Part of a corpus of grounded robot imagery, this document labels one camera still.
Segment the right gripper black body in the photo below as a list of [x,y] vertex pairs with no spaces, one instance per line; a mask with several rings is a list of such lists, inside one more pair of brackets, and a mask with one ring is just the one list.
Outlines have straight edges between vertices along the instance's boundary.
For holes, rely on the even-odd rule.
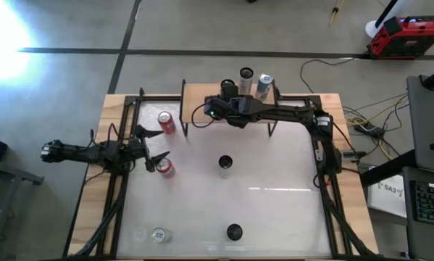
[[249,123],[255,123],[262,119],[263,112],[260,110],[227,111],[224,119],[233,127],[245,128]]

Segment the yellow-handled tool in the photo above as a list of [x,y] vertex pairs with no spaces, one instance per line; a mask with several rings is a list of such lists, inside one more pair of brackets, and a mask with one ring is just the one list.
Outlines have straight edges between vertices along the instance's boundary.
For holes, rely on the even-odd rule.
[[330,16],[330,21],[329,21],[329,26],[330,27],[332,27],[333,24],[335,23],[335,21],[337,20],[338,13],[340,12],[341,7],[342,7],[344,1],[345,0],[336,0],[336,4],[333,7],[332,12],[331,12],[331,16]]

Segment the red Fanta strawberry can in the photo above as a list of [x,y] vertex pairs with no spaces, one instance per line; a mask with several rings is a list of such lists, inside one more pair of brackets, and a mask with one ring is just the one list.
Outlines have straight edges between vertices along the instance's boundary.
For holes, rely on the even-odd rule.
[[165,134],[170,135],[176,132],[175,122],[169,112],[160,112],[158,114],[157,121]]
[[157,163],[156,170],[163,178],[173,178],[175,176],[175,167],[172,161],[166,157]]

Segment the white floor stand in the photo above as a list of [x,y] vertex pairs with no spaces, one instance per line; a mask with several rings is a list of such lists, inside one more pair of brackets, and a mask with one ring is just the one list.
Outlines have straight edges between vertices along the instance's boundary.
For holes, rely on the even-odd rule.
[[414,0],[390,0],[388,4],[385,4],[385,8],[380,16],[376,20],[369,21],[365,26],[365,33],[374,38],[379,30],[384,26],[384,22],[390,20],[393,17],[401,17],[404,10]]

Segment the black metal table frame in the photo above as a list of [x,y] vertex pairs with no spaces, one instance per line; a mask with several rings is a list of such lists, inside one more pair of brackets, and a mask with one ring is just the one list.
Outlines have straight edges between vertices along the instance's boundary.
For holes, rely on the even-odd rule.
[[[105,97],[100,117],[96,140],[107,137],[107,128],[114,123],[120,132],[129,135],[133,131],[133,118],[139,114],[139,107],[144,102],[178,102],[189,106],[191,98],[203,96],[211,89],[212,84],[188,84],[180,94],[108,94]],[[322,106],[331,113],[337,125],[333,131],[334,142],[339,149],[351,146],[350,135],[346,128],[343,108],[338,94],[316,94]],[[337,190],[341,198],[344,216],[357,236],[373,252],[377,252],[377,242],[372,229],[370,213],[366,204],[358,170],[352,163],[346,163],[345,171],[341,173],[334,186],[329,191]],[[88,242],[102,222],[103,217],[111,209],[114,200],[121,190],[126,189],[128,177],[118,174],[103,174],[97,176],[99,167],[89,165],[78,198],[75,214],[72,219],[69,235],[64,247],[62,259],[74,261],[75,253]],[[87,261],[113,260],[116,257],[117,241],[120,236],[121,213],[116,214],[108,224],[107,230],[94,246],[92,252],[85,257]]]

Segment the blue silver slim drink can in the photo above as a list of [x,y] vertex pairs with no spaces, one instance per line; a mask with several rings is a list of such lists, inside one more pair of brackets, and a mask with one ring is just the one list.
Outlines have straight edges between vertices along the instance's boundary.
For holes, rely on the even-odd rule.
[[156,227],[151,233],[151,238],[154,243],[165,244],[170,240],[172,233],[163,227]]
[[272,88],[274,78],[266,73],[262,73],[258,77],[257,85],[256,85],[256,95],[255,97],[264,101],[267,99],[270,89]]

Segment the wooden shelf with black frame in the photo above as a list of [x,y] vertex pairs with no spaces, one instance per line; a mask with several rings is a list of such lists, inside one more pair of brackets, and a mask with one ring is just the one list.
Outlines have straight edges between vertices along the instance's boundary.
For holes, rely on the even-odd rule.
[[[212,121],[212,118],[204,114],[203,107],[195,109],[204,103],[206,96],[216,96],[220,94],[220,83],[187,83],[182,79],[181,83],[181,98],[180,98],[180,113],[179,120],[184,136],[188,135],[188,126],[192,123],[207,124]],[[251,95],[256,96],[256,84],[252,84]],[[275,104],[278,101],[280,94],[276,86],[272,86],[268,92],[267,98],[263,101],[264,104]],[[269,131],[273,131],[275,126],[274,121],[261,121],[269,126]]]

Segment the black backlit keyboard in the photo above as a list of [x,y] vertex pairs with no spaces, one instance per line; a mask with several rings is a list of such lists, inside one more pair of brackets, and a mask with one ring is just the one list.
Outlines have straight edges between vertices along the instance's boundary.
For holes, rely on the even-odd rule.
[[411,200],[414,219],[434,224],[434,183],[412,181]]

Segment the red and black toolbox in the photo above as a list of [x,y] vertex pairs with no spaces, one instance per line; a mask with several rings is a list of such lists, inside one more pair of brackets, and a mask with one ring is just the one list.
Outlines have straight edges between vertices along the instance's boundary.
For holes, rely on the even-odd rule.
[[434,15],[392,17],[367,45],[372,59],[415,59],[434,45]]

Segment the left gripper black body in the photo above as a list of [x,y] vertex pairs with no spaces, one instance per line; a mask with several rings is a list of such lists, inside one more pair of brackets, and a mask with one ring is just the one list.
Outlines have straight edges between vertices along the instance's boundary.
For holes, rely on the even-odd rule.
[[150,168],[149,148],[144,138],[131,138],[122,148],[122,163],[145,159],[146,169]]

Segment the black power strip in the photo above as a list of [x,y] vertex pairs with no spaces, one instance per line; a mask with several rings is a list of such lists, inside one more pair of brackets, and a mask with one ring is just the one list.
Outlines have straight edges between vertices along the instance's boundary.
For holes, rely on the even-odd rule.
[[373,138],[381,138],[385,133],[385,131],[382,128],[375,126],[372,123],[365,123],[364,125],[355,125],[354,130]]

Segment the grey side table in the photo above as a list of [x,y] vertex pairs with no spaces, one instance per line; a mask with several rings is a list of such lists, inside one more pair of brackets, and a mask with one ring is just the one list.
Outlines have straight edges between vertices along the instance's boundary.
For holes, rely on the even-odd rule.
[[420,77],[406,79],[409,98],[410,118],[417,165],[434,171],[434,91],[422,86]]

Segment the white Celsius Tropical Vibe can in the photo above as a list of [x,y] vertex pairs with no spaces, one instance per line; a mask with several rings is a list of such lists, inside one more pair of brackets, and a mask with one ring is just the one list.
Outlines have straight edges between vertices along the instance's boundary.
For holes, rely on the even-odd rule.
[[231,224],[226,230],[227,237],[231,241],[239,241],[243,237],[243,229],[239,224]]

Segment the white Celsius Peach Vibe can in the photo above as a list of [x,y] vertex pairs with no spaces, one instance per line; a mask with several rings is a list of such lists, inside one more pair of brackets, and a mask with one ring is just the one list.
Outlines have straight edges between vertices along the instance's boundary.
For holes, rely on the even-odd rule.
[[218,160],[217,172],[219,176],[226,179],[230,176],[233,166],[233,159],[228,155],[222,155]]

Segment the black diagonal desk bar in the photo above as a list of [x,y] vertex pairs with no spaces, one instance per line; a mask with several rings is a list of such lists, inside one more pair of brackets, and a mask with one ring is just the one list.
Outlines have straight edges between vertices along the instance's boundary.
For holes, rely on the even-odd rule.
[[362,173],[361,184],[363,187],[374,185],[401,173],[404,167],[418,168],[414,149]]

